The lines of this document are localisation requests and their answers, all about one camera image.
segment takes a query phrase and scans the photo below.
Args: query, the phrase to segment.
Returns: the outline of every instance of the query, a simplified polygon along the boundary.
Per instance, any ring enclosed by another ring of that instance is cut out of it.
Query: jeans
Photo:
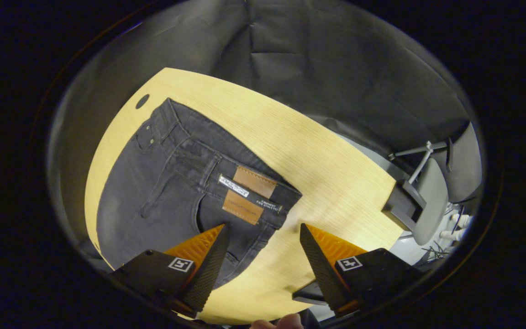
[[[231,238],[217,288],[246,269],[299,198],[225,129],[167,99],[109,173],[98,210],[99,248],[117,268],[144,250],[166,251],[224,223]]]

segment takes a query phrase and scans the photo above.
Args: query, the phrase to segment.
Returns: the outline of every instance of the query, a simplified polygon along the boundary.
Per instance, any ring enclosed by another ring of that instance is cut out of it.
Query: leather patch
[[[252,225],[257,224],[259,217],[261,217],[263,213],[262,207],[257,206],[257,204],[250,202],[231,190],[227,191],[225,203],[223,203],[223,210],[230,212]]]
[[[233,181],[242,184],[254,192],[261,194],[265,198],[269,199],[277,182],[267,177],[254,173],[244,167],[237,167],[236,173],[234,173]]]

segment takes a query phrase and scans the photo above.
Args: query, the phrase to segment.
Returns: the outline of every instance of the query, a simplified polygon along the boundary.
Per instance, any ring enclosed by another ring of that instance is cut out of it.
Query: wooden table
[[[149,99],[136,109],[146,94]],[[213,290],[200,319],[244,324],[311,306],[291,299],[294,291],[314,279],[299,243],[302,222],[365,250],[389,249],[400,236],[402,229],[380,212],[395,180],[367,156],[267,96],[207,75],[166,68],[124,104],[90,165],[85,216],[96,246],[96,215],[109,171],[129,138],[168,97],[217,122],[303,194],[284,226],[251,265],[230,283]]]

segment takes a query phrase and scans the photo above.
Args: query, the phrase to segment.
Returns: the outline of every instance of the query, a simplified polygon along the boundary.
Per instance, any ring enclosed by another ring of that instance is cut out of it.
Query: hand
[[[272,325],[269,321],[257,320],[251,324],[251,329],[304,329],[301,325],[299,314],[288,314],[282,317],[277,325]]]

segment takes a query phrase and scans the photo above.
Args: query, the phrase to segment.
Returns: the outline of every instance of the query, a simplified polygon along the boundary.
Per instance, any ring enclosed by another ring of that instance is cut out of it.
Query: denim
[[[256,225],[222,209],[242,166],[277,182]],[[231,281],[280,229],[301,198],[249,148],[217,123],[171,99],[156,108],[127,142],[103,189],[97,218],[99,248],[113,268],[147,249],[166,251],[226,224],[230,242],[215,288]]]

